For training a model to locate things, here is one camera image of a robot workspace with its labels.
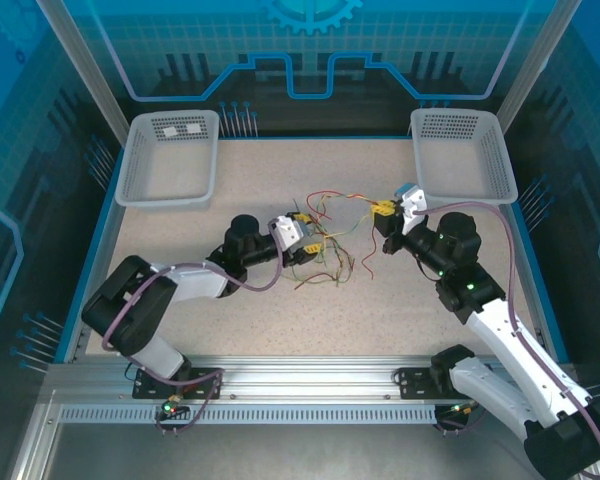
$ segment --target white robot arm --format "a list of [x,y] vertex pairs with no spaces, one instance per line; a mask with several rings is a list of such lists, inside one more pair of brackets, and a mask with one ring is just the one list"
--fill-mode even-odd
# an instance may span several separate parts
[[488,345],[517,385],[457,345],[432,358],[438,389],[464,394],[501,420],[524,442],[545,478],[568,478],[595,463],[600,446],[576,402],[599,431],[600,402],[560,368],[517,316],[510,318],[505,292],[478,263],[481,239],[473,218],[447,213],[434,232],[427,228],[428,217],[417,213],[427,208],[423,191],[411,184],[398,196],[374,207],[374,225],[386,238],[383,252],[406,249],[420,267],[430,268],[438,276],[440,301]]
[[[187,378],[188,360],[157,332],[166,308],[192,298],[220,298],[233,294],[247,279],[247,268],[279,258],[282,267],[308,262],[318,253],[315,245],[291,251],[307,234],[310,219],[298,212],[270,222],[270,232],[261,235],[258,221],[249,215],[235,217],[225,233],[224,243],[200,263],[166,269],[140,257],[127,257],[85,304],[82,319],[113,349],[168,381]],[[130,297],[146,288],[129,306]]]

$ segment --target electrical wire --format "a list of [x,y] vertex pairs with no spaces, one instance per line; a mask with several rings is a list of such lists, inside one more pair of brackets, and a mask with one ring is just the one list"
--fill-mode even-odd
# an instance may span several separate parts
[[[320,201],[318,202],[318,205],[314,208],[313,205],[311,205],[311,198],[314,197],[314,196],[316,196],[316,195],[320,195],[320,194],[322,194],[322,197],[320,198]],[[338,197],[341,197],[341,198],[357,198],[357,199],[360,199],[360,200],[364,200],[365,202],[370,203],[371,205],[378,205],[378,202],[376,202],[375,200],[372,200],[370,198],[367,198],[367,197],[365,197],[364,195],[362,195],[360,193],[344,194],[344,193],[338,192],[336,190],[319,190],[317,192],[310,193],[309,195],[307,195],[307,200],[306,200],[307,201],[307,206],[309,207],[309,209],[313,213],[315,213],[316,217],[315,218],[312,217],[312,218],[314,220],[314,223],[316,225],[318,225],[319,228],[323,228],[321,226],[321,223],[320,223],[320,219],[321,218],[324,217],[324,218],[327,218],[329,220],[332,220],[331,217],[329,217],[327,215],[327,206],[326,206],[325,201],[327,199],[329,199],[329,198],[338,198]],[[374,272],[365,263],[366,260],[368,260],[373,255],[375,255],[375,253],[378,250],[378,244],[377,244],[376,239],[375,239],[375,228],[374,228],[374,224],[373,224],[374,223],[373,220],[374,220],[374,216],[375,216],[375,213],[373,212],[373,210],[371,211],[370,215],[371,215],[371,220],[372,220],[372,222],[371,222],[371,240],[373,241],[373,251],[369,255],[367,255],[364,259],[362,259],[362,261],[360,263],[371,274],[371,279],[373,280],[373,278],[374,278]],[[369,216],[369,214],[363,216],[356,223],[356,225],[351,230],[349,230],[348,232],[340,232],[340,233],[331,234],[331,235],[324,235],[324,238],[323,238],[323,249],[324,249],[324,246],[326,245],[326,240],[327,239],[329,239],[331,237],[334,237],[336,235],[346,235],[348,233],[353,232],[362,223],[362,221],[365,218],[367,218],[368,216]]]
[[425,273],[424,268],[422,268],[422,262],[418,258],[416,258],[416,265],[418,265],[418,270],[420,270],[420,273],[422,273],[422,275],[424,276],[424,278],[426,278],[430,282],[437,282],[438,281],[437,278],[431,278],[429,275],[427,275]]
[[132,381],[132,382],[133,382],[133,381],[134,381],[134,379],[133,379],[133,378],[129,378],[129,377],[127,376],[127,374],[129,373],[129,370],[131,369],[131,366],[132,366],[132,365],[133,365],[133,363],[131,363],[131,362],[129,362],[129,363],[127,364],[127,368],[125,368],[125,369],[124,369],[124,378],[126,378],[127,380],[130,380],[130,381]]
[[[466,208],[466,207],[472,207],[472,208],[475,207],[475,208],[487,210],[487,211],[493,213],[494,215],[496,215],[498,217],[498,219],[500,220],[500,222],[502,223],[502,225],[504,226],[505,232],[507,234],[507,241],[509,243],[509,285],[508,285],[508,291],[507,291],[507,307],[508,307],[508,311],[509,311],[509,321],[511,322],[513,334],[520,341],[520,343],[522,344],[524,349],[527,351],[527,353],[529,353],[529,355],[531,355],[531,358],[533,358],[534,361],[538,364],[538,366],[542,369],[542,371],[560,389],[561,393],[563,395],[565,395],[569,399],[569,401],[571,401],[571,403],[576,407],[578,412],[580,412],[580,414],[582,415],[584,420],[587,422],[587,425],[591,429],[591,432],[593,433],[593,436],[595,437],[596,441],[598,442],[598,445],[600,446],[600,429],[598,428],[596,423],[593,421],[593,418],[591,418],[591,415],[589,414],[589,412],[587,412],[585,407],[575,397],[575,395],[571,392],[571,390],[562,382],[562,380],[560,380],[560,377],[558,377],[553,372],[553,370],[544,362],[542,357],[540,357],[540,355],[538,355],[538,353],[533,349],[533,347],[527,341],[527,339],[524,337],[524,335],[522,335],[522,331],[520,330],[519,322],[516,318],[515,308],[513,305],[513,288],[514,288],[514,284],[515,284],[515,261],[516,261],[515,246],[513,243],[513,233],[511,231],[511,226],[509,225],[509,222],[507,221],[505,216],[502,214],[502,212],[500,212],[500,210],[498,210],[497,208],[495,208],[491,205],[488,205],[486,203],[459,202],[459,203],[452,203],[449,205],[444,205],[442,207],[432,208],[429,210],[418,210],[413,213],[415,215],[431,215],[433,213],[448,212],[448,211],[456,210],[458,208]],[[580,472],[580,474],[587,478],[600,480],[600,475],[596,475],[596,474],[592,474],[592,473],[584,472],[584,471]]]
[[[356,223],[356,225],[354,225],[353,228],[351,228],[349,231],[330,234],[318,217],[309,214],[309,218],[311,219],[311,225],[313,226],[313,231],[314,231],[313,235],[322,235],[322,239],[323,239],[320,252],[315,257],[314,261],[316,263],[324,264],[324,266],[326,267],[327,266],[326,252],[327,252],[327,250],[331,249],[335,252],[336,258],[338,259],[338,268],[336,269],[336,271],[334,273],[319,272],[319,273],[313,274],[307,278],[301,279],[296,274],[295,268],[291,267],[291,272],[293,274],[293,280],[300,282],[299,285],[297,285],[294,288],[294,290],[297,290],[298,288],[302,287],[305,284],[316,285],[316,284],[325,283],[325,282],[335,282],[336,286],[339,286],[340,284],[344,284],[344,283],[348,282],[349,279],[351,278],[351,275],[352,275],[352,272],[353,272],[353,269],[355,266],[355,259],[349,254],[349,252],[347,252],[347,250],[345,250],[340,245],[340,243],[334,237],[337,235],[346,235],[348,233],[353,232],[360,225],[362,219],[360,221],[358,221]],[[315,278],[318,278],[318,277],[327,277],[327,278],[324,280],[314,280]]]
[[[460,435],[461,433],[468,433],[468,432],[475,430],[478,426],[480,426],[480,424],[482,422],[484,422],[484,419],[486,417],[487,417],[487,410],[485,408],[483,408],[480,411],[478,418],[476,420],[474,420],[472,423],[470,423],[469,425],[463,425],[462,423],[454,422],[453,420],[441,419],[438,424],[434,425],[434,427],[436,427],[438,430],[445,433],[445,435],[446,435],[446,433],[453,433],[454,435],[457,436],[457,435]],[[456,427],[457,430],[444,430],[444,427],[442,427],[440,425],[440,423],[446,423],[447,425]]]
[[371,257],[373,257],[376,252],[378,251],[378,242],[376,242],[376,229],[375,229],[375,213],[372,214],[371,216],[371,240],[373,240],[373,251],[367,255],[366,257],[364,257],[362,259],[362,261],[360,262],[360,264],[367,269],[367,271],[371,274],[371,280],[373,280],[374,274],[373,274],[373,270],[371,270],[371,268],[369,268],[367,266],[366,263],[364,263],[365,261],[367,261],[368,259],[370,259]]

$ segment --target white label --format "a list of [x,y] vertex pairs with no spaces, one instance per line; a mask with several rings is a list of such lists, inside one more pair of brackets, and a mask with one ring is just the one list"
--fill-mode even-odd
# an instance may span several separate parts
[[178,134],[176,127],[167,127],[165,129],[163,129],[162,131],[164,132],[164,136],[167,138],[175,137]]
[[187,132],[189,133],[200,133],[202,128],[200,128],[199,123],[187,123]]

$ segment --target yellow connector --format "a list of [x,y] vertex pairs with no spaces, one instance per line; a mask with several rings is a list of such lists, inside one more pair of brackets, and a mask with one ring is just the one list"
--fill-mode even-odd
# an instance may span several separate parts
[[396,206],[391,200],[382,200],[378,202],[377,205],[371,206],[371,212],[382,215],[383,217],[388,217],[389,215],[396,213]]
[[294,220],[298,220],[299,222],[311,223],[311,217],[306,213],[296,213],[293,216]]
[[322,249],[321,243],[312,243],[311,245],[307,245],[306,247],[303,248],[303,250],[310,255],[313,255],[314,253],[320,253],[321,249]]

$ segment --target glass enclosure panel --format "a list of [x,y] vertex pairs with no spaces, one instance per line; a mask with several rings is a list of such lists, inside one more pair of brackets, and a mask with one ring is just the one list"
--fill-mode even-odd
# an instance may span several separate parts
[[568,354],[600,376],[600,2],[582,2],[506,139]]
[[73,298],[104,152],[118,148],[36,3],[0,2],[0,478]]
[[129,118],[213,109],[231,137],[405,134],[421,105],[495,112],[553,4],[67,2]]

